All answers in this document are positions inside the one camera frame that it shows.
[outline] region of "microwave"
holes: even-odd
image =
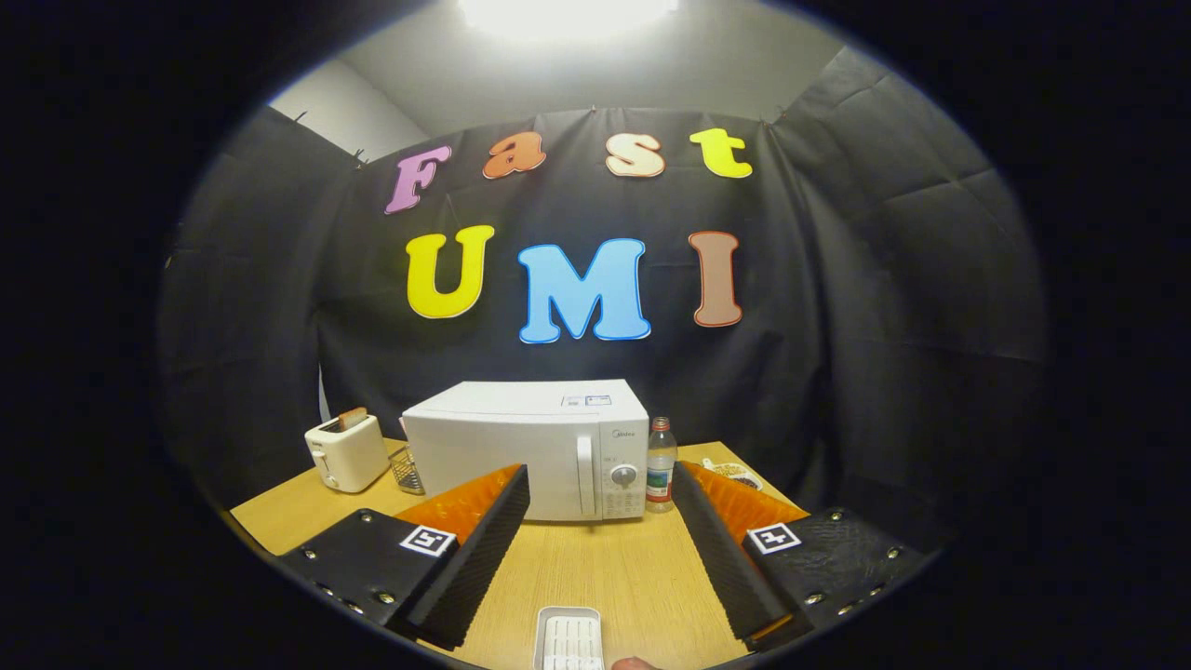
[[[403,422],[428,496],[524,463],[526,520],[644,514],[649,417],[623,380],[463,382]]]

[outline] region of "yellow letter u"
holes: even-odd
[[[484,246],[495,232],[491,225],[473,225],[455,233],[455,240],[463,245],[463,263],[459,288],[450,293],[439,293],[435,287],[438,249],[447,237],[436,232],[410,239],[405,245],[410,253],[406,289],[413,311],[426,318],[451,318],[472,308],[484,286]]]

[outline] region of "black fabric curtain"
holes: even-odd
[[[311,268],[355,165],[266,107],[214,157],[179,223],[158,308],[162,424],[225,507],[311,467]]]
[[[742,138],[744,179],[688,137]],[[486,179],[499,139],[532,130],[545,161]],[[605,140],[648,133],[662,174],[604,164]],[[385,214],[397,163],[451,157],[413,208]],[[332,413],[367,406],[401,438],[407,407],[464,380],[625,378],[681,443],[723,440],[799,505],[848,505],[933,549],[1018,450],[1042,376],[1039,268],[1012,194],[912,86],[844,50],[775,124],[696,112],[542,114],[439,137],[360,170],[267,111],[195,194],[166,271],[172,439],[233,506],[310,468],[322,364]],[[406,298],[406,243],[487,224],[480,299],[428,319]],[[692,232],[740,240],[735,325],[703,327]],[[643,340],[526,345],[519,250],[557,244],[584,274],[606,239],[646,244]]]
[[[1018,203],[947,114],[843,49],[774,124],[815,215],[841,505],[930,549],[1042,408],[1047,317]]]

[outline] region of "finger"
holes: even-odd
[[[644,660],[637,658],[636,656],[630,658],[622,658],[612,664],[611,670],[657,670],[653,665],[646,663]]]

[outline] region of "blue letter m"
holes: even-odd
[[[641,239],[609,239],[581,277],[556,244],[522,249],[517,261],[529,273],[529,318],[520,340],[544,345],[559,339],[562,331],[550,319],[550,303],[559,311],[570,337],[580,339],[587,321],[600,302],[600,317],[592,331],[600,340],[640,340],[649,334],[649,321],[641,314],[637,290],[637,258],[646,252]]]

